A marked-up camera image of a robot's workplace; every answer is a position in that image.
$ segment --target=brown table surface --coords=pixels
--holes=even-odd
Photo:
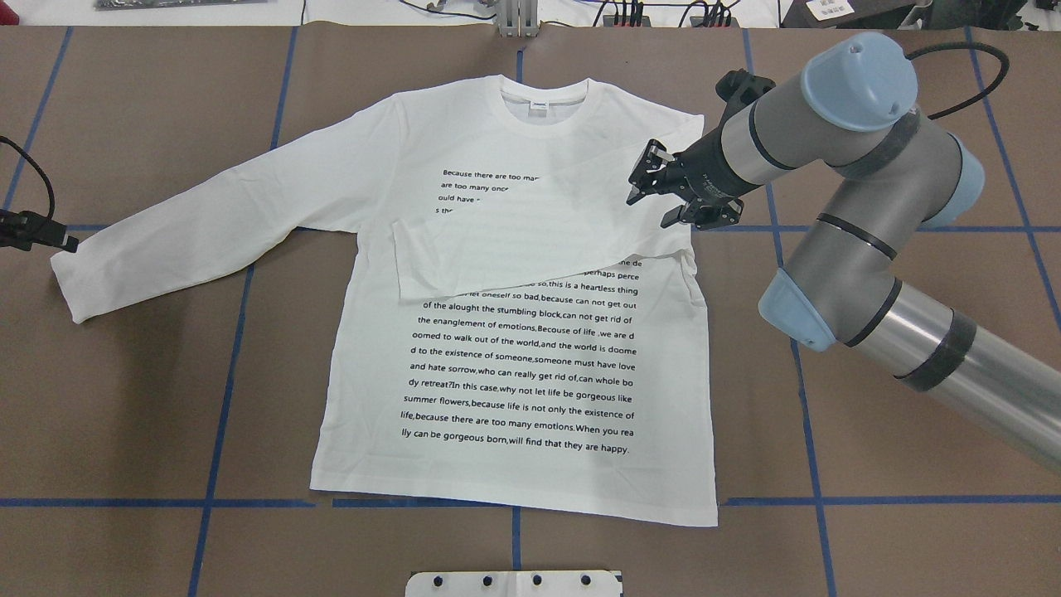
[[[990,103],[945,117],[979,203],[898,275],[1061,367],[1061,34],[894,34],[1009,52]],[[718,118],[715,81],[779,81],[837,31],[0,29],[0,134],[94,230],[403,89],[590,76]],[[994,75],[917,60],[941,109]],[[309,491],[352,235],[295,231],[253,267],[70,322],[45,247],[0,256],[0,595],[401,595],[417,570],[610,568],[626,594],[1061,594],[1061,477],[843,348],[796,350],[759,296],[838,182],[818,163],[695,235],[711,308],[720,526]],[[45,206],[0,151],[0,199]]]

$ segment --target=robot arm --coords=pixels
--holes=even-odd
[[[917,107],[902,49],[863,33],[776,89],[750,75],[719,85],[735,87],[736,109],[673,156],[649,141],[627,203],[673,192],[685,203],[662,225],[709,229],[740,218],[740,196],[823,159],[845,180],[763,295],[763,318],[812,350],[862,351],[1061,473],[1061,374],[889,270],[919,226],[949,224],[984,186],[976,158]]]

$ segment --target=light blue joint cap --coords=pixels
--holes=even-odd
[[[958,174],[958,186],[954,188],[954,194],[947,199],[946,205],[935,215],[928,217],[921,225],[929,228],[945,226],[958,218],[972,207],[984,191],[984,165],[976,156],[966,148],[961,139],[951,135],[957,141],[958,148],[961,150],[961,173]]]
[[[898,43],[875,32],[859,33],[811,58],[800,87],[818,116],[859,133],[891,126],[918,98],[914,65]]]
[[[836,343],[818,310],[784,269],[778,269],[760,298],[759,315],[812,351],[820,353]]]

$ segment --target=white paper label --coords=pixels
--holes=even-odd
[[[806,3],[806,7],[811,10],[814,18],[820,21],[851,15],[855,12],[851,7],[851,4],[848,3],[848,0],[810,0]]]

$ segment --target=folded sleeve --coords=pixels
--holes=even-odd
[[[386,193],[402,131],[400,104],[384,100],[54,254],[73,321],[236,271],[297,226],[358,231]]]
[[[660,137],[699,138],[702,120]],[[644,144],[597,155],[503,195],[438,216],[392,223],[402,301],[556,279],[637,257],[691,251],[685,226],[660,228],[680,201],[649,195],[626,205]]]

